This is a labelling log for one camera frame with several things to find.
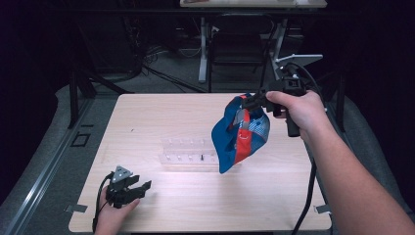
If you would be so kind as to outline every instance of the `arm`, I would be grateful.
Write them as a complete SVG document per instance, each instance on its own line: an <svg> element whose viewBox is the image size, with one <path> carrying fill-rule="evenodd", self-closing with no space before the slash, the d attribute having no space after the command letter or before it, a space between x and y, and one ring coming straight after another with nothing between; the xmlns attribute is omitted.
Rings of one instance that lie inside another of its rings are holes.
<svg viewBox="0 0 415 235"><path fill-rule="evenodd" d="M107 200L105 199L107 188L108 187L105 187L101 193L100 208L102 209L98 216L98 224L95 231L95 234L97 235L116 234L128 214L133 211L140 203L140 200L136 199L123 208L113 208L108 205Z"/></svg>
<svg viewBox="0 0 415 235"><path fill-rule="evenodd" d="M267 99L289 109L299 126L342 234L415 234L409 216L336 133L316 93L268 92Z"/></svg>

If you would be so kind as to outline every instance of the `black handle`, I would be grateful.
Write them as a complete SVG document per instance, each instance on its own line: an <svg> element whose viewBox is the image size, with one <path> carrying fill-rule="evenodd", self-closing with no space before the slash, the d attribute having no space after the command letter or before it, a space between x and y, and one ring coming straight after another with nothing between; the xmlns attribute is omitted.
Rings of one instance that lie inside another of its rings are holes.
<svg viewBox="0 0 415 235"><path fill-rule="evenodd" d="M288 110L286 111L286 118L287 118L287 129L288 129L288 136L289 137L299 137L300 136L300 128L296 125L293 119L290 116Z"/></svg>

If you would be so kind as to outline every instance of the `black cable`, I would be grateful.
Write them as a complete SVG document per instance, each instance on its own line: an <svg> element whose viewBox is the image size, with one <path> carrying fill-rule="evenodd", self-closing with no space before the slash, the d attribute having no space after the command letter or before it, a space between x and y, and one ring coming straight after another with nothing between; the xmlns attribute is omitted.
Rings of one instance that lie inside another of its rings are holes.
<svg viewBox="0 0 415 235"><path fill-rule="evenodd" d="M154 69L152 69L152 68L150 68L150 67L148 67L146 65L143 65L143 68L146 69L146 70L148 70L152 74L160 77L161 79L170 81L171 83L173 83L175 85L180 85L180 86L189 88L189 89L194 90L194 91L199 92L199 93L207 93L203 88L196 87L196 86L194 86L194 85L192 85L192 84L190 84L190 83L188 83L186 81L180 80L179 78L174 77L172 75L168 75L168 74L162 73L160 71L154 70Z"/></svg>
<svg viewBox="0 0 415 235"><path fill-rule="evenodd" d="M305 75L307 76L307 78L310 79L311 82L313 83L313 85L314 85L314 87L316 89L317 94L320 96L320 99L321 99L321 102L323 103L324 108L326 108L326 105L324 104L324 99L323 99L323 95L321 93L321 90L320 90L319 86L317 85L317 82L315 81L314 77L311 75L311 73L309 73L309 71L305 67L303 67L303 66L301 66L301 65L299 65L297 63L294 63L294 62L288 62L286 64L286 66L295 66L298 69L300 69L303 73L305 73Z"/></svg>
<svg viewBox="0 0 415 235"><path fill-rule="evenodd" d="M101 183L100 188L98 189L97 202L96 202L96 205L95 205L95 217L92 220L92 232L94 232L94 233L95 233L95 229L97 228L97 224L98 224L98 216L100 215L101 209L105 205L105 204L103 204L103 206L100 208L101 193L102 193L105 181L107 181L107 179L113 178L113 176L114 176L113 172L111 172L109 175L107 175L104 178L103 182Z"/></svg>
<svg viewBox="0 0 415 235"><path fill-rule="evenodd" d="M305 206L304 206L304 209L302 210L302 213L299 217L299 220L297 221L297 224L294 227L293 232L291 233L292 235L297 234L297 232L299 231L300 226L302 224L302 221L304 220L304 218L307 215L307 212L310 208L312 193L313 193L313 189L314 189L314 181L315 181L316 171L317 171L317 165L315 164L315 161L312 161L311 162L310 178L309 178L309 181L308 181L307 199L305 200Z"/></svg>
<svg viewBox="0 0 415 235"><path fill-rule="evenodd" d="M303 66L301 66L297 63L294 63L294 62L288 62L286 64L286 67L289 67L289 66L294 66L294 67L300 69L307 76L307 78L311 80L311 82L313 83L313 86L315 87L315 90L316 90L318 96L320 96L320 99L321 99L321 102L323 103L324 108L326 109L326 105L325 105L320 87L317 85L317 82L315 81L314 77L308 72L308 70L306 68L304 68ZM297 224L294 227L294 230L292 232L293 235L297 234L297 232L299 231L300 226L302 224L302 221L304 220L304 218L307 215L307 212L310 208L312 193L313 193L313 189L314 189L314 181L315 181L316 172L317 172L317 165L316 165L314 160L311 160L311 171L310 171L310 177L309 177L309 181L308 181L307 198L305 200L305 206L302 210L302 213L299 217L299 220L297 221Z"/></svg>

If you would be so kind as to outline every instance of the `wooden table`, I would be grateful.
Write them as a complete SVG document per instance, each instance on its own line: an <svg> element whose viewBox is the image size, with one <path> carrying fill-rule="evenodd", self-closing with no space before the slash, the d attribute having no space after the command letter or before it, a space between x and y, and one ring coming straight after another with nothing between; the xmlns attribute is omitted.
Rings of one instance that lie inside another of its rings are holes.
<svg viewBox="0 0 415 235"><path fill-rule="evenodd" d="M163 141L203 139L227 103L239 94L121 95L85 182L72 232L90 232L98 188L121 165L140 181L153 181L124 222L126 232L216 232L292 230L305 204L310 160L300 138L289 138L284 120L271 117L268 142L224 174L215 164L162 164ZM328 229L318 184L300 229Z"/></svg>

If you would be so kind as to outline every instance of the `human hand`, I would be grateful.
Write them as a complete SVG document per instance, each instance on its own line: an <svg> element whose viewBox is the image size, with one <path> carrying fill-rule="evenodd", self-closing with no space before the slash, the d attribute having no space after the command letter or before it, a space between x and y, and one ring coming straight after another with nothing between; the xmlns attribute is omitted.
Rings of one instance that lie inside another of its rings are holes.
<svg viewBox="0 0 415 235"><path fill-rule="evenodd" d="M290 111L291 118L300 128L301 139L305 142L309 141L309 134L316 129L332 128L319 95L313 91L307 91L300 97L280 91L269 91L266 98Z"/></svg>
<svg viewBox="0 0 415 235"><path fill-rule="evenodd" d="M140 203L139 199L135 199L130 204L127 204L120 209L113 208L107 203L105 198L107 189L108 186L106 186L101 193L100 208L102 209L98 216L98 224L95 231L95 234L97 235L116 234L128 214Z"/></svg>

